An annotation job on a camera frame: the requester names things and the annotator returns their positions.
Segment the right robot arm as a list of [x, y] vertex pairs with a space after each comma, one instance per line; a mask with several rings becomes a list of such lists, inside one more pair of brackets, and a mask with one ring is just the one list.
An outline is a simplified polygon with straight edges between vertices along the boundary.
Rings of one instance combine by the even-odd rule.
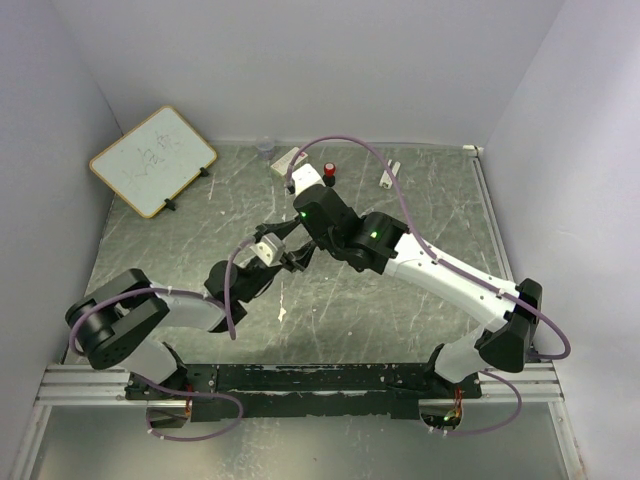
[[316, 245], [354, 270], [371, 270], [422, 287], [462, 309], [479, 326], [432, 354], [426, 390], [443, 398], [469, 375], [489, 367], [523, 370], [538, 319], [542, 286], [518, 284], [477, 270], [434, 248], [421, 248], [403, 222], [382, 212], [363, 217], [330, 187], [312, 185], [297, 194], [294, 209]]

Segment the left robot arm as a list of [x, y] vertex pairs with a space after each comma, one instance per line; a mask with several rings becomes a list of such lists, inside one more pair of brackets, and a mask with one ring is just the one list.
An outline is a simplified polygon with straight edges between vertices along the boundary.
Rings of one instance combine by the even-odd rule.
[[154, 330], [185, 327], [233, 334], [247, 314], [245, 304], [258, 298], [280, 271], [303, 271], [309, 265], [313, 241], [295, 251], [284, 244], [299, 223], [259, 225], [239, 246], [250, 249], [252, 257], [242, 265], [232, 259], [216, 263], [202, 293], [164, 287], [138, 268], [123, 272], [69, 308], [70, 350], [96, 370], [119, 366], [149, 380], [162, 398], [178, 397], [188, 369], [168, 343], [154, 339]]

